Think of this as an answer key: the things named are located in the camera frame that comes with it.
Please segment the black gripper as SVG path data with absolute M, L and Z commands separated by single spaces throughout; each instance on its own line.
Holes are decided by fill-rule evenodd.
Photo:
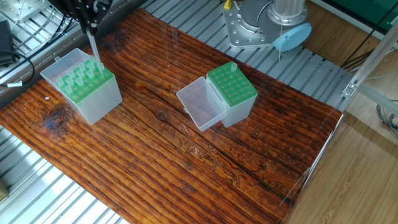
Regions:
M 91 32 L 96 32 L 112 4 L 113 0 L 55 0 L 55 7 L 70 10 L 84 34 L 87 34 L 89 27 Z

